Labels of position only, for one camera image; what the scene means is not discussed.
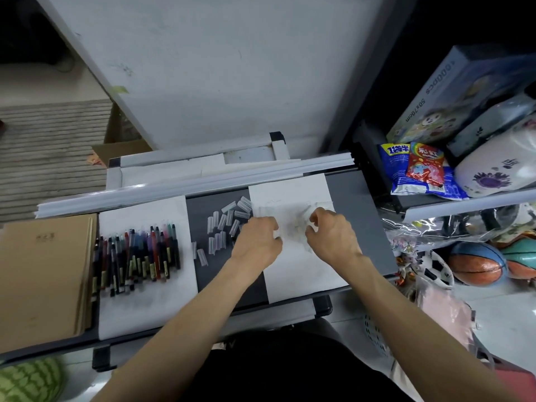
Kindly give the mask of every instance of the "blue snack bag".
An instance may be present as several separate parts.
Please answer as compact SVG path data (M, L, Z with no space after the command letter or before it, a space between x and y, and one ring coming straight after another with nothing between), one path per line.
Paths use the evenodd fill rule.
M469 198L454 181L441 150L418 142L384 143L378 150L393 183L392 195L428 193L450 200Z

